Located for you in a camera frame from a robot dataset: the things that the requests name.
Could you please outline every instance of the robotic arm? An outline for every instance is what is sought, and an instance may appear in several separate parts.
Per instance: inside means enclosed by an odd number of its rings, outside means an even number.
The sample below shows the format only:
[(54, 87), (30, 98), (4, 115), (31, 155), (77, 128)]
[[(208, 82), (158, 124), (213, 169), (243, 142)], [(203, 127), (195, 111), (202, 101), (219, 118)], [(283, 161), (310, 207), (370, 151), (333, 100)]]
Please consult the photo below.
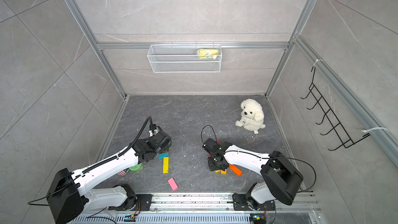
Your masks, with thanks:
[(257, 153), (241, 149), (231, 143), (222, 145), (209, 138), (202, 146), (209, 154), (210, 171), (225, 170), (230, 164), (245, 167), (260, 174), (264, 182), (255, 183), (246, 194), (246, 204), (258, 210), (263, 203), (271, 200), (291, 205), (300, 188), (303, 176), (280, 152)]
[[(150, 137), (138, 139), (150, 121)], [(148, 117), (137, 137), (127, 147), (91, 166), (69, 172), (58, 171), (47, 193), (56, 224), (75, 219), (80, 213), (114, 206), (112, 209), (128, 211), (137, 204), (137, 196), (128, 184), (110, 189), (93, 189), (117, 172), (149, 162), (159, 153), (166, 152), (172, 144), (171, 137), (162, 128), (152, 124)]]

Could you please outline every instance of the wire mesh basket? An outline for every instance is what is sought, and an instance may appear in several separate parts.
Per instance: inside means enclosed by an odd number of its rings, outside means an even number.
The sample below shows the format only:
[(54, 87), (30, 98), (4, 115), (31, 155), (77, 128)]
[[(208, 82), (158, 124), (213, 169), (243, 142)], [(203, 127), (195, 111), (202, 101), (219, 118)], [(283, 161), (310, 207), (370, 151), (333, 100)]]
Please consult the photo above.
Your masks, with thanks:
[[(199, 49), (218, 49), (215, 55), (198, 55)], [(148, 51), (148, 60), (155, 73), (220, 72), (219, 44), (155, 44)]]

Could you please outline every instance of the yellow package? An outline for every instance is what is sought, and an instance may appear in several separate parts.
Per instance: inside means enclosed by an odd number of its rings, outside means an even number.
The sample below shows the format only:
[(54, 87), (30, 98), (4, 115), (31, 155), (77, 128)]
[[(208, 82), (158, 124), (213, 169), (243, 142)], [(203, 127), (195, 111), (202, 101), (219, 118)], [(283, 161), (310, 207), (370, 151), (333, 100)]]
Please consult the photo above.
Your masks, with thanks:
[(216, 59), (217, 55), (220, 54), (220, 50), (218, 48), (200, 48), (196, 51), (199, 59), (213, 58)]

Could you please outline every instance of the stuffed toy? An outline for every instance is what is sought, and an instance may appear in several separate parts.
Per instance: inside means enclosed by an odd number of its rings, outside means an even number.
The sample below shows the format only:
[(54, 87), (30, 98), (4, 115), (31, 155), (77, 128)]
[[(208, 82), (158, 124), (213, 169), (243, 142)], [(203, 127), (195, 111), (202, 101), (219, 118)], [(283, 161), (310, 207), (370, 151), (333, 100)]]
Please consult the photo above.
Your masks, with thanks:
[(237, 127), (244, 127), (249, 131), (257, 131), (260, 128), (265, 128), (264, 122), (264, 112), (259, 102), (253, 99), (247, 99), (242, 101), (240, 104), (242, 108), (240, 121), (236, 121), (235, 125)]

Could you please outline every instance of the orange wooden block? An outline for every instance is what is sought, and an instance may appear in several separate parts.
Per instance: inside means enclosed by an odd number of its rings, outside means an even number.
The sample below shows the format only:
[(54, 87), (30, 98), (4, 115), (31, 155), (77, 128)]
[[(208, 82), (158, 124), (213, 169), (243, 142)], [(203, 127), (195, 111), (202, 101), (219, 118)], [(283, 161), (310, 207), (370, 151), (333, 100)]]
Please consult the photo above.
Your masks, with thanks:
[(230, 164), (230, 165), (229, 165), (229, 168), (230, 168), (233, 172), (235, 172), (235, 173), (238, 175), (238, 177), (240, 177), (240, 175), (242, 174), (242, 171), (241, 171), (238, 167), (236, 167), (235, 165), (233, 165), (233, 164)]

